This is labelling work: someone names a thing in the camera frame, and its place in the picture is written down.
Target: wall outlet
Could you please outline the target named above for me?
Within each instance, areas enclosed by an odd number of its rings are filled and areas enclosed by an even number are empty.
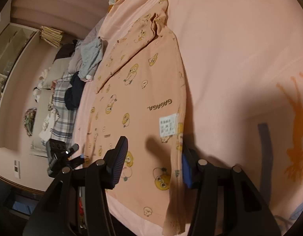
[[[20,161],[14,160],[14,176],[20,179]]]

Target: pink bed sheet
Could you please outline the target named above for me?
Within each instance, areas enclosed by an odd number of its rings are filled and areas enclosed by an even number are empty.
[[[108,42],[107,54],[157,1],[119,0],[113,6],[98,34]],[[286,172],[292,165],[288,150],[297,151],[299,146],[295,135],[301,130],[295,118],[303,120],[302,8],[296,0],[168,2],[167,25],[177,36],[187,83],[184,141],[214,165],[240,165],[259,188],[264,183],[264,153],[258,125],[267,124],[274,159],[264,191],[275,217],[287,221],[277,219],[284,233],[297,218],[293,211],[303,203],[303,170],[295,176]],[[94,96],[92,84],[84,88],[76,118],[74,141],[81,147]],[[299,97],[296,86],[302,98],[298,105],[291,102]],[[303,148],[303,130],[299,134]],[[193,191],[185,195],[189,222],[194,195]],[[111,196],[107,199],[110,212],[136,235],[161,235],[160,226]]]

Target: plaid blanket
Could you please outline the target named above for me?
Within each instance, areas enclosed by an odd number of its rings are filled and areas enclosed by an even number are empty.
[[[57,120],[54,126],[51,138],[64,141],[67,146],[70,146],[72,142],[74,124],[77,114],[77,110],[68,110],[64,102],[66,90],[72,87],[70,84],[72,76],[72,74],[65,72],[62,79],[57,81],[53,95],[53,107],[57,110],[60,118]]]

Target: orange giraffe print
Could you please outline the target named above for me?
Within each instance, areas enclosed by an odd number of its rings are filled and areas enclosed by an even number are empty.
[[[288,178],[291,178],[294,182],[296,180],[303,180],[303,149],[302,149],[302,137],[303,137],[303,104],[301,102],[301,93],[299,91],[297,81],[295,77],[290,78],[296,88],[297,101],[294,101],[285,91],[282,85],[277,83],[276,87],[279,88],[287,100],[289,101],[292,109],[295,113],[295,118],[293,121],[293,132],[292,132],[292,142],[293,148],[287,149],[287,155],[292,162],[292,165],[285,170]]]

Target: pink curtain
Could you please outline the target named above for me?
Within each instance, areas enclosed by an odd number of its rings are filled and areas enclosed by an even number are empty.
[[[54,27],[83,39],[107,13],[108,0],[12,0],[11,21]]]

